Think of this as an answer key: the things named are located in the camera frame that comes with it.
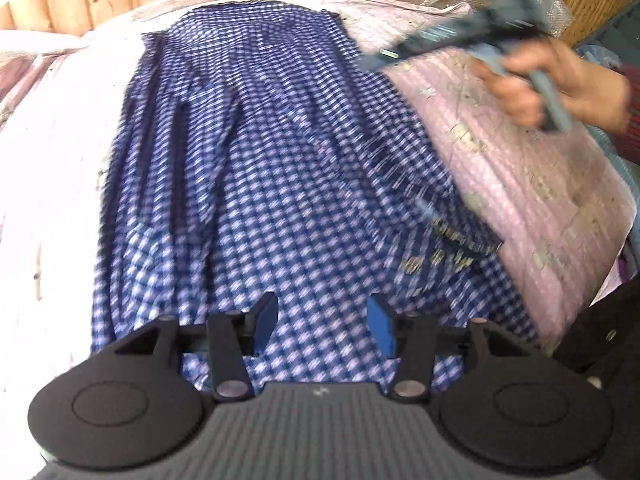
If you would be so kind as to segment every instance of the human hand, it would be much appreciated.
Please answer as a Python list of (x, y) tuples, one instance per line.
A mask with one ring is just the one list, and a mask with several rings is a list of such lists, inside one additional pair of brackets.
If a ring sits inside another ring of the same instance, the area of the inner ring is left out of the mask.
[(502, 64), (514, 75), (496, 75), (478, 60), (472, 66), (516, 124), (535, 128), (544, 121), (542, 97), (526, 79), (518, 76), (538, 69), (549, 74), (571, 115), (610, 133), (626, 129), (630, 91), (625, 77), (583, 61), (562, 41), (555, 38), (523, 41)]

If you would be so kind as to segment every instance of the checkered shirt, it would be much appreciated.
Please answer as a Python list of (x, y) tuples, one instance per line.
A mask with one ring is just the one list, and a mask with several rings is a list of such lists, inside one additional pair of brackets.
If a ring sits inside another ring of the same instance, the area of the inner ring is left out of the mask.
[[(281, 2), (192, 10), (144, 37), (104, 189), (92, 350), (161, 314), (181, 324), (247, 310), (280, 317), (265, 381), (377, 381), (366, 299), (463, 326), (533, 325), (416, 112), (385, 75), (356, 68), (340, 18)], [(434, 386), (462, 371), (438, 359)], [(207, 387), (206, 356), (183, 373)]]

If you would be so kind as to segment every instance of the ribbed gray surface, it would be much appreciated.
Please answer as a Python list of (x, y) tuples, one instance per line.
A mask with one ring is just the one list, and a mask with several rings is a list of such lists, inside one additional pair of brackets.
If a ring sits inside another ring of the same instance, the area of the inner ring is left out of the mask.
[[(438, 435), (421, 408), (375, 384), (271, 383), (215, 410), (187, 447), (153, 466), (97, 474), (49, 464), (36, 480), (506, 480)], [(602, 480), (583, 468), (555, 480)]]

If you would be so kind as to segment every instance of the blue gripper pad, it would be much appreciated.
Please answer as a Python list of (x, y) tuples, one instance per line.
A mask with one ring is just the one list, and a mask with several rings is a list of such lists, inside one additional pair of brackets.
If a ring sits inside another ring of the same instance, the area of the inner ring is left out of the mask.
[(278, 322), (278, 297), (272, 292), (260, 298), (260, 303), (254, 307), (258, 316), (255, 320), (254, 356), (263, 354), (273, 330)]
[(373, 335), (380, 353), (385, 359), (397, 356), (398, 345), (394, 333), (393, 318), (395, 311), (391, 309), (381, 294), (372, 294), (367, 299), (367, 325)]

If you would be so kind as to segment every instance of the shirt sleeve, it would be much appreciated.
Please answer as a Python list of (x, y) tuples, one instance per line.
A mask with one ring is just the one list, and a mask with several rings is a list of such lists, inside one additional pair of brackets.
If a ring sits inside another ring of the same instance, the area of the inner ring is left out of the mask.
[(612, 136), (618, 155), (640, 164), (640, 68), (625, 66), (620, 72), (631, 86), (629, 123), (622, 135)]

